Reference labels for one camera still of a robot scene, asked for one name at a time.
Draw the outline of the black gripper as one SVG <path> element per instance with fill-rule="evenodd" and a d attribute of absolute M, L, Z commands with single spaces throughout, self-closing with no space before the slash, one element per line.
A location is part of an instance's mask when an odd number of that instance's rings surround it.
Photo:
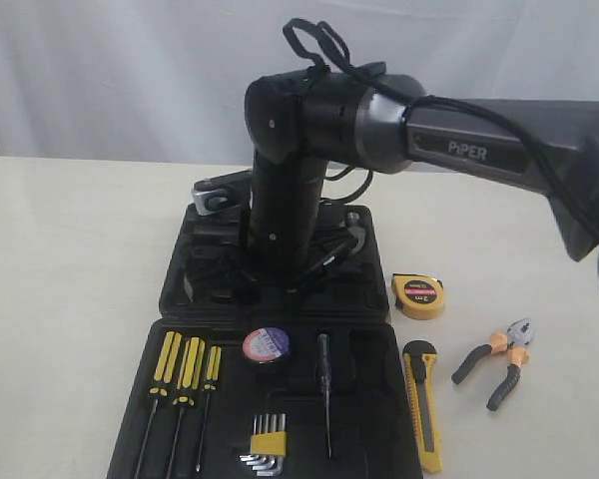
<path fill-rule="evenodd" d="M 342 222 L 320 229 L 320 213 L 343 215 L 344 200 L 320 196 L 328 176 L 323 160 L 275 165 L 261 155 L 251 169 L 250 200 L 201 219 L 240 213 L 237 243 L 192 248 L 192 304 L 255 305 L 275 293 L 302 303 L 353 255 L 357 236 L 333 236 Z"/>

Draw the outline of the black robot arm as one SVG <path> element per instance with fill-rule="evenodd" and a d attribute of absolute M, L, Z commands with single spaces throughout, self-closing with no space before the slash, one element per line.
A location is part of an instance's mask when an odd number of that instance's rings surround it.
<path fill-rule="evenodd" d="M 376 62 L 260 77 L 244 115 L 254 147 L 247 259 L 260 274 L 306 274 L 331 162 L 387 175 L 426 163 L 536 193 L 571 259 L 599 254 L 599 102 L 441 98 Z"/>

